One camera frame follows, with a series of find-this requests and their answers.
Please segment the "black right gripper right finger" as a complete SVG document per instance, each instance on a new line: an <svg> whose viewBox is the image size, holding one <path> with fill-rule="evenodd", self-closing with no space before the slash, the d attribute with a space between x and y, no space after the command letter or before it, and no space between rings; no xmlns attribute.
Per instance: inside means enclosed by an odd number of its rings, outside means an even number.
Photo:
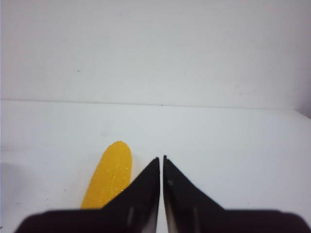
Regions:
<svg viewBox="0 0 311 233"><path fill-rule="evenodd" d="M198 189L166 156L163 199L171 233L309 233L299 215L277 210L225 209Z"/></svg>

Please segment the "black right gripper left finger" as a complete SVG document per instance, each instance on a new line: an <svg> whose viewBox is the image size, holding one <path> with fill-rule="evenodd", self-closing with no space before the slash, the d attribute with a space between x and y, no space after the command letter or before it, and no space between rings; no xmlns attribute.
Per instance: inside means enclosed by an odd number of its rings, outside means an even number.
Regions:
<svg viewBox="0 0 311 233"><path fill-rule="evenodd" d="M101 209L47 211L25 218L18 233L154 233L160 196L159 159Z"/></svg>

